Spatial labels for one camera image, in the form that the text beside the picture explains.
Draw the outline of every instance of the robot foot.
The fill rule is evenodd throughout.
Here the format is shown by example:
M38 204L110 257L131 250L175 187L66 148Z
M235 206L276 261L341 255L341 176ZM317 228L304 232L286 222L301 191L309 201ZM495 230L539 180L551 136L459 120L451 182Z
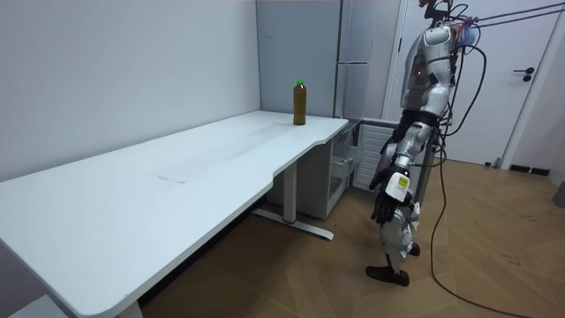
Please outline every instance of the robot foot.
M395 274L395 271L389 266L384 266L384 267L367 266L367 268L365 269L365 273L370 278L385 283L397 284L404 287L410 284L410 277L408 276L408 273L401 270L400 274L397 275Z
M416 243L412 243L412 249L408 252L412 256L420 256L420 246Z

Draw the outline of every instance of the robot leg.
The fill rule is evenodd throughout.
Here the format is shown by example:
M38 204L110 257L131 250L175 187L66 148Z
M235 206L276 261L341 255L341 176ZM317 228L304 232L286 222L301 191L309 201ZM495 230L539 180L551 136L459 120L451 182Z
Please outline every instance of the robot leg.
M413 249L412 232L401 210L397 209L393 220L380 227L380 242L387 254L388 265L368 266L365 269L366 274L385 283L408 286L410 277L408 273L400 270L400 261Z
M409 227L415 231L420 223L420 203L414 203L412 201L413 195L411 192L409 192L409 195L407 195L406 197L407 201L399 208L403 212L404 216L403 228ZM412 256L420 256L420 246L414 242L411 242L408 245L406 252L408 252L408 254Z

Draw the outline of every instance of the brown liquid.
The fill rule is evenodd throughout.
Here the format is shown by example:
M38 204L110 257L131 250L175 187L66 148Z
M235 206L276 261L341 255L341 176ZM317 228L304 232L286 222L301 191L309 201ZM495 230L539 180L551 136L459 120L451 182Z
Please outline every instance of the brown liquid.
M294 87L294 125L306 124L306 87L298 84Z

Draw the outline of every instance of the desk surface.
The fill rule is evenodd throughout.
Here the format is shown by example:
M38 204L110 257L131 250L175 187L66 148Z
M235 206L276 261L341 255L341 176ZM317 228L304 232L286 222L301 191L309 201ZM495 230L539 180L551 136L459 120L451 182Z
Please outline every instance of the desk surface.
M0 183L0 240L78 316L113 317L346 124L255 111Z

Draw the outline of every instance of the door frame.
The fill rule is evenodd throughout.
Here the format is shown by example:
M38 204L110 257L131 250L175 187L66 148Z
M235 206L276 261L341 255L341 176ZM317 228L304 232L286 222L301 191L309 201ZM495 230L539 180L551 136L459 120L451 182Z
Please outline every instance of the door frame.
M393 47L392 56L390 58L387 90L385 93L385 102L382 107L382 114L380 116L381 119L387 118L388 106L393 95L393 87L396 79L396 64L398 63L398 56L400 53L399 46L401 44L401 38L404 32L404 21L406 20L406 9L409 1L410 0L401 0L400 3L398 22L396 23L395 44ZM560 12L558 13L557 21L555 23L554 30L549 38L549 42L547 43L544 55L541 58L539 70L536 72L536 76L534 77L533 83L530 86L530 91L526 95L524 105L522 106L522 110L520 111L520 115L518 116L516 125L514 126L514 130L510 134L510 139L508 140L508 144L504 149L500 165L500 168L504 170L509 169L510 164L512 164L512 160L514 159L514 155L516 154L520 140L524 135L525 128L528 124L528 121L530 120L533 110L536 108L536 105L538 103L541 89L546 82L547 75L549 74L549 71L551 69L551 65L557 58L557 51L564 39L565 21L563 21L562 12Z

